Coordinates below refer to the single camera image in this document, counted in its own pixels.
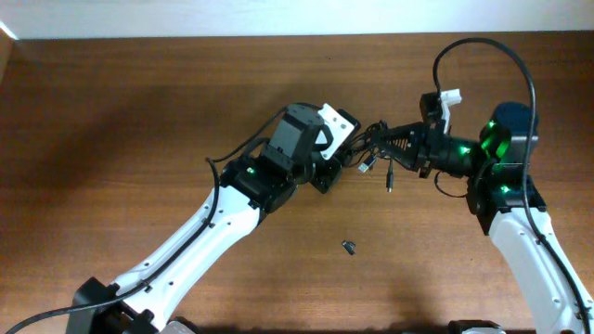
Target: robotic arm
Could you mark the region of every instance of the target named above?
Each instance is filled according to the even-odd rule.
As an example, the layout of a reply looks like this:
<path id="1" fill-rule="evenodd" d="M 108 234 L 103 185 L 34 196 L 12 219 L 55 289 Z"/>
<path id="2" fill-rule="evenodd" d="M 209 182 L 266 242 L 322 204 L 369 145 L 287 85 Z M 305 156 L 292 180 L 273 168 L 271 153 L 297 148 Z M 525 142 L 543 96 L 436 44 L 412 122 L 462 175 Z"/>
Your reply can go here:
<path id="1" fill-rule="evenodd" d="M 148 258 L 108 287 L 95 278 L 76 292 L 73 305 L 105 302 L 143 289 L 121 302 L 70 316 L 66 332 L 157 333 L 210 266 L 280 208 L 299 185 L 326 193 L 342 173 L 335 154 L 360 127 L 343 110 L 305 104 L 286 107 L 272 138 L 253 140 L 227 164 L 209 198 Z M 256 147 L 263 145 L 257 158 Z"/>
<path id="2" fill-rule="evenodd" d="M 443 92 L 442 97 L 447 94 L 458 95 L 459 91 Z M 423 122 L 368 131 L 367 146 L 377 148 L 378 155 L 389 157 L 407 170 L 420 172 L 422 178 L 427 178 L 432 169 L 455 177 L 467 176 L 465 197 L 469 209 L 508 262 L 527 300 L 536 332 L 584 333 L 580 302 L 592 328 L 592 298 L 563 253 L 547 206 L 529 176 L 528 206 L 536 230 L 524 210 L 524 148 L 527 140 L 533 141 L 533 148 L 538 139 L 536 131 L 528 139 L 530 109 L 514 102 L 497 106 L 479 140 L 473 141 L 448 134 L 449 113 L 444 117 L 443 106 L 436 93 L 423 95 L 420 100 Z M 545 241 L 538 233 L 545 236 L 553 252 L 544 247 Z M 573 289 L 577 289 L 580 297 L 576 297 Z"/>

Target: white wall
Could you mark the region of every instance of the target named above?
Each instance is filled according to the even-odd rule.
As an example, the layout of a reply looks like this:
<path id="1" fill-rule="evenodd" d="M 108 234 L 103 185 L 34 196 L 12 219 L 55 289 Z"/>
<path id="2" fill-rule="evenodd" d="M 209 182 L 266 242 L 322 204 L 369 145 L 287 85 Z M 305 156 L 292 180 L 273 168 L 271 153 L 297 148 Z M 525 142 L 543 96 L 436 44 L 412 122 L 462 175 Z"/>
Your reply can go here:
<path id="1" fill-rule="evenodd" d="M 594 0 L 0 0 L 0 21 L 20 39 L 593 30 Z"/>

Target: white bracket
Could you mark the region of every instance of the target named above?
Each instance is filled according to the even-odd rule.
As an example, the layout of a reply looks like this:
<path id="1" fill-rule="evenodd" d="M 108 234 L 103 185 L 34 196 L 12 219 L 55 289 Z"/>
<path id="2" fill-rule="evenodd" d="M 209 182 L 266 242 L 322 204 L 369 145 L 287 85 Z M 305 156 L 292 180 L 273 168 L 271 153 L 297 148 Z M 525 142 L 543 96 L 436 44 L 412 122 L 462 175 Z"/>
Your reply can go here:
<path id="1" fill-rule="evenodd" d="M 328 103 L 325 103 L 324 107 L 317 113 L 324 119 L 324 123 L 328 126 L 334 137 L 330 147 L 320 152 L 322 158 L 327 161 L 332 158 L 334 152 L 336 152 L 344 140 L 353 132 L 355 126 L 345 120 L 344 117 Z M 316 144 L 324 144 L 327 142 L 328 140 L 324 134 L 320 132 L 319 135 L 317 135 Z"/>
<path id="2" fill-rule="evenodd" d="M 449 130 L 449 107 L 462 102 L 462 96 L 459 89 L 444 91 L 441 94 L 442 101 L 442 120 L 445 121 L 444 134 Z"/>

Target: wooden table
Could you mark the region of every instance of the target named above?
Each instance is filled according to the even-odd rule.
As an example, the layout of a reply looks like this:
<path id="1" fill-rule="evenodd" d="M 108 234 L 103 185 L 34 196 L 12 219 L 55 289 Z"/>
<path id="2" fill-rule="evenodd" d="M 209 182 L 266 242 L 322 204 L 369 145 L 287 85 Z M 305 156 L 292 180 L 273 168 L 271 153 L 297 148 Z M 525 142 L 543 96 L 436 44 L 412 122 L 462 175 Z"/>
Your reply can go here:
<path id="1" fill-rule="evenodd" d="M 0 86 L 0 329 L 110 283 L 198 209 L 222 156 L 279 107 L 330 103 L 364 125 L 420 120 L 437 53 L 466 34 L 21 41 Z M 531 175 L 558 238 L 594 292 L 594 34 L 490 33 L 523 57 L 540 115 Z M 477 138 L 494 107 L 527 103 L 494 49 L 444 58 L 460 88 L 453 135 Z M 386 165 L 311 186 L 225 253 L 174 315 L 201 326 L 364 329 L 491 319 L 529 328 L 505 260 L 465 200 Z M 443 187 L 464 191 L 462 180 Z M 356 243 L 357 254 L 342 248 Z M 61 333 L 66 317 L 31 327 Z"/>

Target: usb connector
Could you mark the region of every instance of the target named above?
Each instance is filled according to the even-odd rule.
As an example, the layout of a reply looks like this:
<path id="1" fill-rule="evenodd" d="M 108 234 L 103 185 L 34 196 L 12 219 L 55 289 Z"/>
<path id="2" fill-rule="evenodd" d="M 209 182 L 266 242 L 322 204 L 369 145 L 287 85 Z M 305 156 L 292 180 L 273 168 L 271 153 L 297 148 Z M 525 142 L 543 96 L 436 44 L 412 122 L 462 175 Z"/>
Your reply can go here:
<path id="1" fill-rule="evenodd" d="M 359 171 L 361 171 L 361 173 L 366 172 L 369 168 L 371 168 L 371 166 L 373 166 L 373 164 L 375 163 L 375 160 L 376 160 L 375 154 L 370 155 L 367 159 L 365 159 L 365 161 L 363 161 L 363 163 L 361 163 L 359 165 Z"/>

